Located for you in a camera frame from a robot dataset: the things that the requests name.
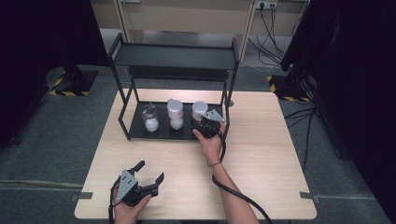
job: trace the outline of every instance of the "wooden table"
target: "wooden table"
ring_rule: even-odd
[[[167,101],[170,98],[193,103],[219,99],[221,91],[139,90],[141,100]],[[249,198],[257,202],[271,219],[312,219],[316,208],[309,193],[290,134],[277,98],[271,92],[234,91],[230,107],[231,126],[227,135],[224,167]],[[136,101],[131,98],[125,123],[132,122]],[[122,107],[116,96],[102,138],[82,192],[91,199],[79,199],[78,218],[108,218],[110,188],[122,169],[139,161],[146,165],[135,174],[146,186],[164,172],[159,196],[152,198],[139,219],[225,219],[219,189],[211,181],[211,171],[198,141],[132,139],[128,141],[118,122]],[[262,214],[254,209],[259,219]]]

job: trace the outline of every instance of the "cabinet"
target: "cabinet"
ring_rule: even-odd
[[[118,52],[113,59],[116,49],[118,49]],[[226,119],[224,137],[227,135],[230,127],[229,107],[232,104],[233,84],[239,65],[234,38],[229,48],[213,48],[125,43],[121,34],[118,34],[107,57],[112,64],[114,78],[123,101],[119,122],[128,140],[131,138],[194,139],[191,132],[192,104],[183,102],[184,126],[179,130],[173,130],[169,124],[166,102],[147,102],[139,99],[138,87],[135,84],[135,80],[138,78],[222,82],[223,88],[219,104],[208,104],[208,110],[216,109]],[[116,69],[116,66],[120,65],[127,66],[131,79],[126,95],[123,92]],[[132,93],[134,93],[137,106],[134,119],[128,129],[123,121],[123,116]],[[160,123],[160,128],[153,133],[146,131],[141,116],[144,105],[149,103],[153,103],[157,107]]]

